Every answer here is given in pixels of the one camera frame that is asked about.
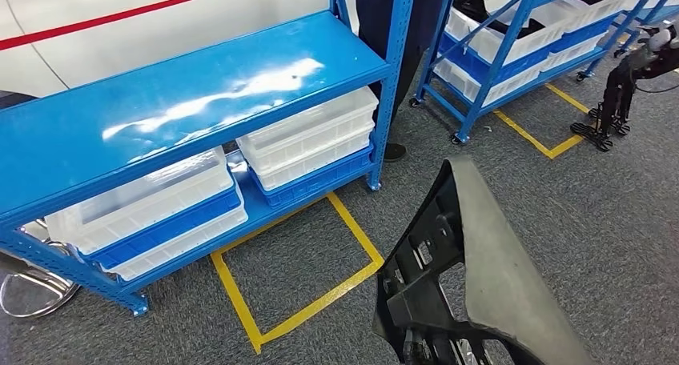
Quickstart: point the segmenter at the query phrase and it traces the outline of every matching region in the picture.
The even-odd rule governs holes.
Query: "yellow tape square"
[[[382,258],[378,250],[370,242],[370,239],[368,239],[365,232],[363,232],[359,224],[356,223],[352,215],[349,214],[349,211],[340,201],[337,195],[331,192],[321,199],[328,199],[330,201],[330,204],[332,204],[332,207],[335,208],[337,214],[344,221],[344,223],[347,224],[349,229],[351,229],[352,234],[356,237],[356,239],[363,247],[363,249],[365,249],[366,253],[368,254],[368,257],[370,257],[371,262],[366,267],[355,273],[353,276],[344,280],[344,282],[342,282],[340,285],[334,287],[328,293],[322,295],[316,301],[310,303],[304,309],[298,311],[292,317],[286,319],[281,324],[279,324],[278,326],[274,327],[273,329],[266,333],[262,334],[262,332],[257,327],[257,324],[255,323],[255,318],[252,316],[250,309],[247,307],[245,299],[243,299],[243,295],[240,293],[238,285],[236,285],[235,280],[227,267],[227,264],[224,262],[223,254],[226,251],[233,249],[234,247],[237,247],[241,243],[244,243],[247,240],[255,237],[256,235],[266,231],[267,229],[270,229],[271,227],[278,225],[282,221],[289,219],[292,215],[295,215],[296,213],[300,212],[306,207],[309,207],[315,202],[308,204],[306,207],[302,207],[296,211],[293,211],[290,214],[275,220],[273,223],[270,223],[265,227],[262,227],[259,230],[254,231],[242,237],[241,239],[234,241],[233,243],[230,243],[225,247],[218,249],[217,251],[214,251],[210,254],[212,263],[215,265],[215,269],[217,270],[219,278],[222,280],[224,289],[226,289],[227,295],[231,299],[231,302],[233,303],[233,306],[235,308],[235,312],[239,316],[240,321],[243,324],[243,329],[245,329],[245,332],[247,333],[247,336],[250,338],[250,342],[252,343],[252,346],[255,348],[255,352],[257,354],[260,354],[262,352],[262,345],[268,343],[269,341],[277,339],[282,335],[289,333],[290,331],[304,323],[304,321],[307,321],[316,313],[322,311],[325,307],[329,306],[331,303],[334,303],[337,299],[347,294],[351,289],[358,286],[363,281],[374,275],[375,272],[377,272],[377,270],[380,269],[380,267],[382,267],[382,264],[384,263],[384,259]]]
[[[551,83],[545,84],[545,87],[550,89],[554,94],[558,95],[562,99],[564,99],[566,102],[570,103],[574,107],[576,107],[578,110],[588,113],[589,109],[579,103],[576,99],[571,97],[570,95],[566,94],[564,91],[559,90],[556,86],[552,85]],[[545,145],[543,145],[540,141],[538,141],[535,137],[530,135],[524,128],[516,124],[516,122],[512,121],[510,117],[507,117],[505,113],[503,113],[501,110],[494,110],[493,113],[499,117],[504,123],[509,125],[512,129],[514,129],[518,134],[521,135],[521,137],[526,138],[536,149],[540,151],[540,153],[546,155],[549,159],[555,159],[557,156],[560,154],[564,153],[568,149],[572,148],[573,146],[577,145],[580,141],[582,141],[582,137],[580,135],[573,135],[571,138],[563,141],[559,145],[556,145],[553,149],[548,149]]]

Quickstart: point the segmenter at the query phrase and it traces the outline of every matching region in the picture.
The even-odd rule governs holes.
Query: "person's leg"
[[[359,37],[368,44],[377,54],[380,53],[380,51],[377,51],[373,46],[371,46],[370,42],[365,38],[363,32],[359,29]],[[401,103],[406,98],[406,95],[408,94],[408,91],[410,90],[410,85],[412,83],[412,79],[415,77],[415,74],[417,73],[417,67],[420,65],[420,60],[422,59],[423,51],[420,50],[416,45],[415,46],[408,46],[410,45],[408,42],[412,41],[411,35],[408,36],[406,40],[406,50],[411,49],[410,51],[405,51],[403,54],[403,60],[401,61],[401,68],[399,72],[399,81],[396,85],[396,95],[394,97],[394,106],[392,108],[392,123],[394,122],[394,118],[396,118],[396,113],[398,112],[399,106]],[[382,94],[382,83],[381,82],[374,82],[370,86],[370,89],[372,90],[372,93],[377,97],[380,98]],[[376,110],[375,113],[372,116],[372,119],[377,123],[377,114],[378,111]],[[384,151],[384,161],[385,162],[395,162],[400,159],[402,159],[405,154],[407,153],[407,150],[405,146],[400,145],[398,143],[394,142],[387,142],[387,147]]]

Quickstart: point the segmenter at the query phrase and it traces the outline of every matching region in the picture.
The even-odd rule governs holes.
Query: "black shoe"
[[[399,143],[387,142],[387,147],[384,149],[384,161],[396,162],[402,159],[406,154],[405,146]]]

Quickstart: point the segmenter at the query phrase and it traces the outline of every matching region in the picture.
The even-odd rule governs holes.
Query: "transparent plastic container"
[[[325,150],[367,124],[378,100],[367,86],[285,118],[236,142],[257,172],[272,171]]]
[[[582,43],[575,46],[569,47],[566,50],[560,51],[558,53],[550,53],[547,57],[547,61],[542,64],[542,71],[551,70],[555,67],[561,66],[568,61],[572,61],[575,58],[585,55],[597,47],[597,43],[606,35],[606,33],[597,35],[594,38],[590,38]]]
[[[484,0],[489,14],[499,10],[510,1],[511,0]],[[518,3],[510,7],[498,18],[498,20],[510,24],[518,7]],[[516,61],[525,55],[531,54],[561,38],[561,35],[565,30],[571,26],[573,8],[565,2],[552,1],[533,9],[530,18],[534,18],[542,23],[544,28],[515,40],[512,44],[512,48],[507,54],[507,58],[504,60],[504,65]],[[460,41],[478,26],[478,22],[462,14],[457,9],[451,8],[446,31],[450,33],[454,39]],[[504,34],[489,28],[484,28],[476,33],[468,45],[486,62],[493,62],[503,40]]]
[[[236,191],[240,198],[240,206],[232,211],[221,215],[209,223],[204,223],[199,227],[179,235],[166,243],[159,245],[146,253],[138,255],[116,267],[105,269],[110,273],[116,273],[125,281],[130,281],[160,267],[164,263],[171,261],[188,251],[219,237],[223,233],[237,227],[247,221],[245,202],[243,194],[236,183]]]
[[[512,93],[514,90],[534,81],[540,75],[544,63],[545,61],[539,62],[527,70],[491,87],[483,106],[487,106],[488,104],[503,98],[505,95]],[[476,99],[476,95],[479,94],[481,88],[480,82],[476,81],[469,73],[450,62],[447,58],[436,64],[434,72],[436,72],[436,74],[444,81],[453,85],[472,102]]]
[[[55,241],[91,254],[234,185],[221,147],[62,209],[45,220]]]
[[[373,145],[370,143],[368,147],[329,163],[272,191],[264,190],[259,177],[252,169],[248,173],[255,181],[255,185],[261,190],[267,203],[271,207],[280,207],[318,191],[321,187],[333,187],[335,184],[339,185],[345,182],[347,178],[352,177],[357,171],[364,170],[366,166],[372,163],[370,159],[372,150]]]
[[[373,127],[374,124],[370,120],[363,128],[342,138],[337,138],[334,144],[328,145],[325,149],[317,150],[304,158],[290,161],[286,165],[275,166],[274,169],[255,170],[262,188],[265,191],[272,191],[367,147],[370,143],[370,132]]]

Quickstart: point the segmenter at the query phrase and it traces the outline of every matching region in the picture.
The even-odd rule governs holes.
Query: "black cable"
[[[640,91],[643,91],[644,93],[649,93],[649,94],[666,93],[666,92],[668,92],[668,91],[670,91],[670,90],[674,90],[674,89],[677,89],[677,88],[679,87],[679,85],[676,85],[676,86],[672,86],[672,87],[670,87],[670,88],[668,88],[668,89],[663,89],[663,90],[644,90],[644,89],[641,89],[641,88],[637,85],[637,82],[636,82],[636,81],[634,81],[634,77],[632,76],[632,72],[633,72],[633,70],[632,70],[632,68],[630,68],[630,69],[629,69],[629,80],[632,81],[632,83],[634,84],[634,87],[636,87],[636,88],[637,88],[638,90],[640,90]]]
[[[674,90],[674,89],[677,89],[677,88],[679,87],[679,85],[676,85],[676,86],[672,86],[672,87],[670,87],[670,88],[668,88],[668,89],[663,89],[663,90],[643,90],[643,89],[641,89],[636,83],[634,84],[634,86],[635,86],[637,89],[643,91],[644,93],[650,93],[650,94],[665,93],[665,92],[667,92],[667,91]]]

